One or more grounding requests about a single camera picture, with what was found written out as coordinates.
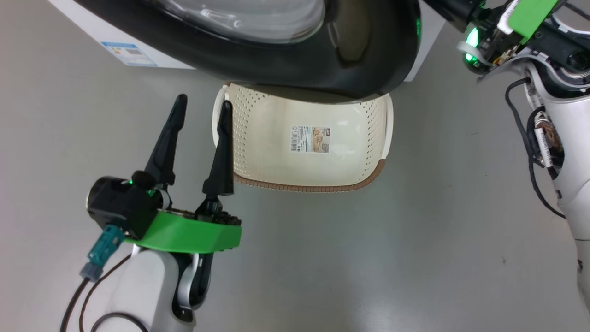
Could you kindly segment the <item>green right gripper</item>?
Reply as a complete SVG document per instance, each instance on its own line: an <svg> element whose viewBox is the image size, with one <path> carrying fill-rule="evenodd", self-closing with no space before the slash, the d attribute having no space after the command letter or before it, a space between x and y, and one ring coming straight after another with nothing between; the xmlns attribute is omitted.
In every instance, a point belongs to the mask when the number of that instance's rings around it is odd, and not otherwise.
<svg viewBox="0 0 590 332"><path fill-rule="evenodd" d="M507 0L503 6L484 8L481 0L470 17L471 31L457 45L463 63L473 73L485 74L516 57L560 1Z"/></svg>

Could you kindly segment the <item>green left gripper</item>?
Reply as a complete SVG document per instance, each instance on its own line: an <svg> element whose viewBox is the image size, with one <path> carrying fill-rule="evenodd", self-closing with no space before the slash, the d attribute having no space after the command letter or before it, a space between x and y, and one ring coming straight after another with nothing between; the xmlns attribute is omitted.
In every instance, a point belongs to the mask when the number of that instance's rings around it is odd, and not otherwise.
<svg viewBox="0 0 590 332"><path fill-rule="evenodd" d="M204 202L196 211L175 209L168 187L175 183L174 161L179 132L182 130L188 97L177 96L168 119L154 146L145 172L155 180L146 191L155 203L156 213L150 213L139 225L146 225L143 236L135 239L126 231L125 242L141 248L178 254L212 254L239 246L242 221L223 210L218 196L234 194L233 105L221 105L213 164L204 182Z"/></svg>

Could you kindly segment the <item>white front-load washing machine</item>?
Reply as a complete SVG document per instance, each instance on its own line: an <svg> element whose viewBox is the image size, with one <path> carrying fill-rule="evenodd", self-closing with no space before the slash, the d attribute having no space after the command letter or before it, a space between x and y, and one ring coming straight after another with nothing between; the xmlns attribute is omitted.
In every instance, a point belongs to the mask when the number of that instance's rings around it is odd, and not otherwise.
<svg viewBox="0 0 590 332"><path fill-rule="evenodd" d="M289 99L385 95L419 52L419 0L74 0L223 81Z"/></svg>

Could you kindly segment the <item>cream plastic laundry basket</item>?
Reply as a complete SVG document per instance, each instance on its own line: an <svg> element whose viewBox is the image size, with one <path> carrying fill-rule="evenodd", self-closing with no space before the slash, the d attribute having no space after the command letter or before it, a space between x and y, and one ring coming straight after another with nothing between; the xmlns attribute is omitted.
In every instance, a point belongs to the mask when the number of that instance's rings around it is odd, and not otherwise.
<svg viewBox="0 0 590 332"><path fill-rule="evenodd" d="M233 105L236 182L270 190L346 192L366 187L385 166L394 128L390 95L357 103L326 104L224 84L212 111L215 144L224 101ZM331 128L330 153L291 153L292 126Z"/></svg>

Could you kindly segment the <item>paper label inside basket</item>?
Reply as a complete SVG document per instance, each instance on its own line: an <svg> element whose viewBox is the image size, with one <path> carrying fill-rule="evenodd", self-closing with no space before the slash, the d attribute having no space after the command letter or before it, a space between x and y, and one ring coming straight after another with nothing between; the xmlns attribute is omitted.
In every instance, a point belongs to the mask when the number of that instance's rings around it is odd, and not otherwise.
<svg viewBox="0 0 590 332"><path fill-rule="evenodd" d="M292 126L289 151L291 153L330 153L331 128L321 126Z"/></svg>

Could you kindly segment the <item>blue energy label sticker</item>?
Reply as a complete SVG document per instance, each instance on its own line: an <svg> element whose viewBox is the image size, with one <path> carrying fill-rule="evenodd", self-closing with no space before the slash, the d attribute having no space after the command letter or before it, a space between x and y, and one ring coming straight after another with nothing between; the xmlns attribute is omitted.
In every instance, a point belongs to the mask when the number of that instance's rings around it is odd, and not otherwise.
<svg viewBox="0 0 590 332"><path fill-rule="evenodd" d="M141 49L135 44L100 42L103 47L109 50L120 61L128 66L158 67Z"/></svg>

